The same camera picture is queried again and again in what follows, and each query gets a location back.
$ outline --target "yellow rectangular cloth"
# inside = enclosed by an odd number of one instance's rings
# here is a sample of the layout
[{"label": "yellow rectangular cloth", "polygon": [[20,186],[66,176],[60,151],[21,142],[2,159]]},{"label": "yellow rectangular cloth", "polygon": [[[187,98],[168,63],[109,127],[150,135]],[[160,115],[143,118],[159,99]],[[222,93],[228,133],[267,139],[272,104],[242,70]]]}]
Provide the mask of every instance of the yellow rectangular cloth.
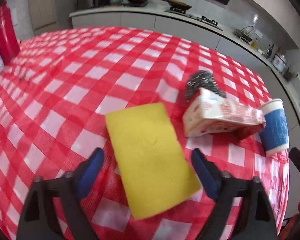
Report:
[{"label": "yellow rectangular cloth", "polygon": [[162,103],[106,114],[106,126],[134,219],[164,212],[201,188]]}]

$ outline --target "red bottle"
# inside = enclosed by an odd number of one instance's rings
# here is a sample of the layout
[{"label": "red bottle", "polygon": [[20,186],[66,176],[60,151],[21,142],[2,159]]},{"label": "red bottle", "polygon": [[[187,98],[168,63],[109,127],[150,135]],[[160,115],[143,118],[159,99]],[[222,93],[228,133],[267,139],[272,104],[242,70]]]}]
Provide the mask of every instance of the red bottle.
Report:
[{"label": "red bottle", "polygon": [[18,55],[20,46],[14,33],[11,12],[4,1],[0,5],[0,55],[4,64]]}]

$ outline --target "table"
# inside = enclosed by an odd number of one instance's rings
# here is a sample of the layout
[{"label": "table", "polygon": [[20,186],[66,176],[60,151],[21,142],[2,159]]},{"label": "table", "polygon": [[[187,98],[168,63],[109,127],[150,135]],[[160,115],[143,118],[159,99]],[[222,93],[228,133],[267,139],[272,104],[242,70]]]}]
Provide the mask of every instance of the table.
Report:
[{"label": "table", "polygon": [[[185,84],[198,69],[211,71],[230,99],[252,107],[270,100],[261,77],[242,64],[167,34],[82,28],[22,42],[20,54],[0,73],[0,228],[7,237],[15,239],[34,176],[58,178],[102,147],[103,169],[81,202],[101,240],[195,239],[214,206],[203,190],[146,220],[134,220],[128,208],[104,114],[154,102],[166,106],[188,162],[198,147],[222,171],[261,178],[279,230],[289,189],[287,151],[266,158],[258,135],[241,142],[231,133],[184,137]],[[231,233],[240,201],[234,201],[222,239]],[[58,199],[55,205],[71,239]]]}]

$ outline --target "microwave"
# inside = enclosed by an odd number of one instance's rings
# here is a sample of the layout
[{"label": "microwave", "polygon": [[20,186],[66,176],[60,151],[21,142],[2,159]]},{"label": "microwave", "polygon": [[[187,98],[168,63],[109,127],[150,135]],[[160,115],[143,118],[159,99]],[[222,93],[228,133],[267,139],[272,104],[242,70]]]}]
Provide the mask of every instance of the microwave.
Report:
[{"label": "microwave", "polygon": [[110,0],[77,0],[77,10],[101,7],[109,4]]}]

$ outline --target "cup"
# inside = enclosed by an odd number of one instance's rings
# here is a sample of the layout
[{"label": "cup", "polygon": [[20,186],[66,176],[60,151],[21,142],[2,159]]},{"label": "cup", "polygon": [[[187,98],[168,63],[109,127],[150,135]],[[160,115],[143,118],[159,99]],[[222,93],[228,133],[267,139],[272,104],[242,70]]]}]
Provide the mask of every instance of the cup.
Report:
[{"label": "cup", "polygon": [[266,128],[260,132],[260,138],[267,157],[289,149],[288,126],[282,100],[273,99],[259,109],[266,119]]}]

